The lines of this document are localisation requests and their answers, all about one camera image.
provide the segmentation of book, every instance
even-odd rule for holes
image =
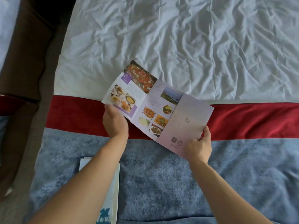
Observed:
[[[80,159],[79,171],[91,160],[91,157]],[[116,224],[118,208],[118,187],[119,187],[119,168],[116,168],[113,180],[106,195],[103,207],[100,210],[96,224]]]
[[[143,133],[184,157],[190,139],[200,139],[214,108],[158,80],[134,60],[110,86],[112,104]]]

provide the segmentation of brochure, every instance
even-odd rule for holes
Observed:
[[[144,70],[135,61],[124,69],[102,102],[112,104],[151,139],[184,157],[184,146],[199,139],[214,108]]]
[[[80,159],[79,171],[91,160],[91,157]],[[119,168],[116,168],[113,180],[107,192],[103,207],[100,210],[96,224],[116,224],[118,208]]]

